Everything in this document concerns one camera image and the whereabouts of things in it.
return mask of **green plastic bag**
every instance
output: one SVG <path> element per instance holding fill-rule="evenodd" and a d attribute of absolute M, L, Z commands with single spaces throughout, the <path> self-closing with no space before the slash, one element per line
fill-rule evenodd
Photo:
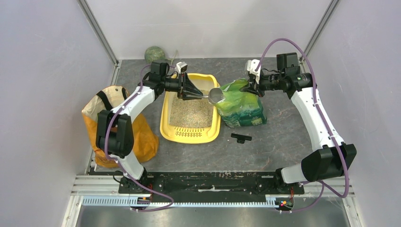
<path fill-rule="evenodd" d="M 221 101 L 214 103 L 214 106 L 229 127 L 266 124 L 259 97 L 240 91 L 247 83 L 246 79 L 237 79 L 220 87 L 224 97 Z"/>

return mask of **aluminum frame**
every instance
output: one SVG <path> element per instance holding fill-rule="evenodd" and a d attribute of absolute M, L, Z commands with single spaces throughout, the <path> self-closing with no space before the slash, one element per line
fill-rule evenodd
<path fill-rule="evenodd" d="M 328 5 L 326 11 L 323 14 L 322 19 L 320 19 L 319 24 L 317 25 L 315 31 L 313 32 L 311 39 L 309 40 L 308 44 L 306 45 L 304 52 L 307 56 L 309 56 L 312 48 L 314 47 L 317 40 L 319 39 L 322 31 L 326 27 L 327 22 L 329 21 L 330 17 L 332 16 L 332 14 L 333 14 L 334 10 L 336 9 L 336 7 L 338 6 L 339 2 L 340 2 L 340 0 L 331 0 L 330 4 Z"/>
<path fill-rule="evenodd" d="M 97 22 L 92 10 L 89 7 L 89 4 L 86 0 L 77 0 L 79 6 L 81 6 L 82 11 L 88 19 L 88 22 L 92 26 L 96 36 L 99 38 L 99 41 L 102 43 L 102 46 L 105 48 L 107 55 L 109 56 L 112 63 L 117 66 L 119 61 L 115 56 L 109 42 L 106 39 L 102 29 L 100 28 L 99 23 Z"/>

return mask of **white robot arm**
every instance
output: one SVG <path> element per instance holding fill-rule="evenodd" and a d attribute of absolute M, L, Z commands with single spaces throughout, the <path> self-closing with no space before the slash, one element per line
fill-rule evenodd
<path fill-rule="evenodd" d="M 109 134 L 107 153 L 136 180 L 142 177 L 144 168 L 132 151 L 134 144 L 132 123 L 135 118 L 165 90 L 177 92 L 178 98 L 183 100 L 200 99 L 203 96 L 189 80 L 186 68 L 185 62 L 177 63 L 175 67 L 177 77 L 171 78 L 171 75 L 168 75 L 170 66 L 164 62 L 154 61 L 150 72 L 143 79 L 143 84 L 138 86 L 131 96 L 119 106 L 110 111 L 103 110 L 98 115 L 97 147 L 105 150 L 106 131 L 113 115 L 117 114 L 113 122 L 114 130 Z"/>
<path fill-rule="evenodd" d="M 314 103 L 312 76 L 310 73 L 301 73 L 297 54 L 277 55 L 278 70 L 275 70 L 276 74 L 264 75 L 260 68 L 256 70 L 258 64 L 259 60 L 248 61 L 246 69 L 249 84 L 243 87 L 242 91 L 251 92 L 260 97 L 264 96 L 264 91 L 284 91 L 301 114 L 314 151 L 305 157 L 301 163 L 276 170 L 280 183 L 313 182 L 342 176 L 344 174 L 343 166 L 332 138 L 335 138 L 340 145 L 347 168 L 351 165 L 357 151 L 353 144 L 345 144 L 343 138 L 334 129 L 320 101 L 317 89 L 317 103 Z M 315 105 L 319 105 L 332 135 L 327 132 Z"/>

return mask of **litter tray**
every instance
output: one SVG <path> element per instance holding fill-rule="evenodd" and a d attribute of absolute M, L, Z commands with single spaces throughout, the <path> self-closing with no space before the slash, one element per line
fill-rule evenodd
<path fill-rule="evenodd" d="M 198 73 L 188 73 L 191 82 L 199 90 L 211 90 L 220 85 L 212 75 Z M 170 125 L 170 113 L 173 98 L 177 96 L 176 92 L 166 92 L 163 102 L 162 116 L 160 120 L 160 133 L 164 138 L 178 143 L 208 143 L 213 141 L 220 132 L 220 115 L 217 108 L 213 107 L 212 126 L 207 128 L 182 128 Z"/>

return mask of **black bracket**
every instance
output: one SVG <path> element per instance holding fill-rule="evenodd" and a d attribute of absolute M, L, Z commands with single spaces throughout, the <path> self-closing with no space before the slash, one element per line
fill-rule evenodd
<path fill-rule="evenodd" d="M 231 134 L 232 138 L 236 138 L 237 139 L 237 143 L 245 143 L 245 140 L 252 140 L 252 136 L 244 136 L 244 135 L 239 135 L 239 134 L 235 134 L 232 133 Z"/>

